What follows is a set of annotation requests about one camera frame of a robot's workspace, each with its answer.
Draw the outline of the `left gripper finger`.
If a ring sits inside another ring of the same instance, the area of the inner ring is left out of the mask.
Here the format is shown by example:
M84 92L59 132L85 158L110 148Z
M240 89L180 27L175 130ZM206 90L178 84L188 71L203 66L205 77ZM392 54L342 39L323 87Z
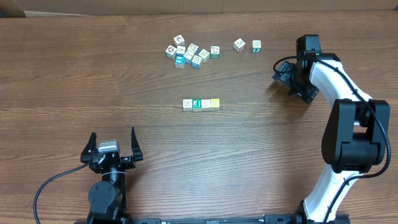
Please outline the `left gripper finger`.
M134 162L142 161L144 159L143 153L136 138L134 127L131 128L131 149L132 159Z
M89 161L91 161L96 151L97 151L96 133L92 132L88 143L86 144L85 148L81 153L80 161L84 164L89 163Z

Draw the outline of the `white block butterfly picture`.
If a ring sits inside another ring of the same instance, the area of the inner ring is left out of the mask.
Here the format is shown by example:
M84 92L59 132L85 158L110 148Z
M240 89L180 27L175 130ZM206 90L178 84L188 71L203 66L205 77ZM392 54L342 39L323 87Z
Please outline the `white block butterfly picture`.
M183 99L182 105L183 105L184 111L192 111L193 110L193 100L192 99Z

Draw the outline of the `white block green side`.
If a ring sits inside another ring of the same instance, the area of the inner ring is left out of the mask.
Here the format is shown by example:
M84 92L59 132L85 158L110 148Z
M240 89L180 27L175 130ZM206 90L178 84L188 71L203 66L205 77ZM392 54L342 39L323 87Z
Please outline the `white block green side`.
M192 100L192 111L201 111L201 100Z

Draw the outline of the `white block red side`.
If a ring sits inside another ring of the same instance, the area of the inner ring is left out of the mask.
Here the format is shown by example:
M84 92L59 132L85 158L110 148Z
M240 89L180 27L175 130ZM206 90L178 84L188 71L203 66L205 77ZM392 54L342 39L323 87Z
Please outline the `white block red side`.
M202 99L201 100L201 110L202 111L210 111L211 110L211 100L210 99Z

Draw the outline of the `yellow block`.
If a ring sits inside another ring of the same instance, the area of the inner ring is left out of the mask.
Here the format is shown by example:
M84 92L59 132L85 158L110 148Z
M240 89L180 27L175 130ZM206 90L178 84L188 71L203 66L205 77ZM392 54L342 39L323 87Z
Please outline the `yellow block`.
M220 99L219 98L212 98L210 100L211 103L211 110L212 111L219 111L220 110Z

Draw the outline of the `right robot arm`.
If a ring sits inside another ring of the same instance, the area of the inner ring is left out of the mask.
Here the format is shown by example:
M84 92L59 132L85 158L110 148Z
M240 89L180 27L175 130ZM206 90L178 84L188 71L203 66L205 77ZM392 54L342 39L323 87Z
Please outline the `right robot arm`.
M391 162L390 106L363 92L335 54L322 52L317 35L299 37L296 54L276 61L273 70L273 79L306 103L321 93L331 113L321 145L325 165L314 189L294 214L265 215L264 222L349 223L337 210L351 186L380 176Z

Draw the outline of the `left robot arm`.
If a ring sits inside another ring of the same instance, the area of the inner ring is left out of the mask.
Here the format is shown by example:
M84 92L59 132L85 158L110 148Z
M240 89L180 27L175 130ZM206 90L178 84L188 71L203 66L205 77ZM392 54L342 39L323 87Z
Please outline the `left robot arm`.
M132 223L127 211L127 174L128 169L136 167L143 160L143 153L131 129L130 156L122 156L117 140L96 143L96 133L81 153L80 160L93 172L101 175L101 181L92 185L88 192L90 211L87 223Z

